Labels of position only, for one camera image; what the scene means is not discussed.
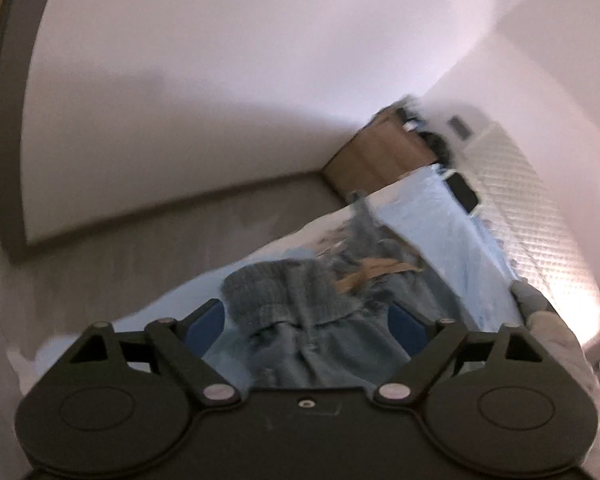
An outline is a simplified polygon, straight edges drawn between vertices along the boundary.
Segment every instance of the gray glove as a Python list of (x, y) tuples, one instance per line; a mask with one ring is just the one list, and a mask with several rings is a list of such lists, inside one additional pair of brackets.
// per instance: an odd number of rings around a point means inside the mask
[(525, 322), (535, 312), (543, 310), (555, 312), (553, 305), (542, 295), (542, 292), (528, 283), (516, 280), (511, 283), (509, 290), (516, 300), (520, 314), (522, 314)]

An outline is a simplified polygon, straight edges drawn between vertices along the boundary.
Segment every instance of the brown box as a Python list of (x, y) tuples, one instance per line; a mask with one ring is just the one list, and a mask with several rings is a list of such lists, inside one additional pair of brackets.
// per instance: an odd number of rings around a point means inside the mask
[(436, 155), (415, 133), (407, 132), (392, 108), (382, 110), (322, 168), (340, 196), (367, 194), (436, 161)]

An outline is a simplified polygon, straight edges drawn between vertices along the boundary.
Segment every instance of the screw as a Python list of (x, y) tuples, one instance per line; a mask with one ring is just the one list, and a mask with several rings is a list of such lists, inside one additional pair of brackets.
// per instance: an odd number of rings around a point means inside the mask
[(209, 400), (229, 400), (235, 395), (235, 388), (230, 384), (210, 384), (202, 394)]
[(301, 408), (315, 408), (315, 401), (311, 399), (302, 399), (298, 402), (298, 406)]
[(380, 386), (378, 393), (389, 400), (402, 400), (411, 395), (411, 388), (400, 383), (387, 383)]

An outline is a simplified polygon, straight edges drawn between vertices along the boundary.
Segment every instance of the white wall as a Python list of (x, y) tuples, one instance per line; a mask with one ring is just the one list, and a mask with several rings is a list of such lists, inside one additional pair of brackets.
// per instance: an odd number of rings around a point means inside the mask
[(522, 0), (49, 0), (22, 134), (29, 240), (320, 168)]
[(454, 114), (478, 132), (502, 124), (552, 192), (600, 288), (600, 0), (525, 0), (423, 102), (433, 129), (447, 134)]

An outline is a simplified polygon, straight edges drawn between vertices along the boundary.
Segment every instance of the wooden floor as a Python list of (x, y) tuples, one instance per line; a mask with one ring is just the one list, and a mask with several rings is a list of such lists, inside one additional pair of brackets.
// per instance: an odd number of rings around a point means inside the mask
[(11, 363), (26, 365), (52, 335), (139, 310), (341, 206), (318, 176), (300, 176), (209, 197), (19, 266), (0, 248), (0, 480), (27, 471), (12, 429), (22, 394)]

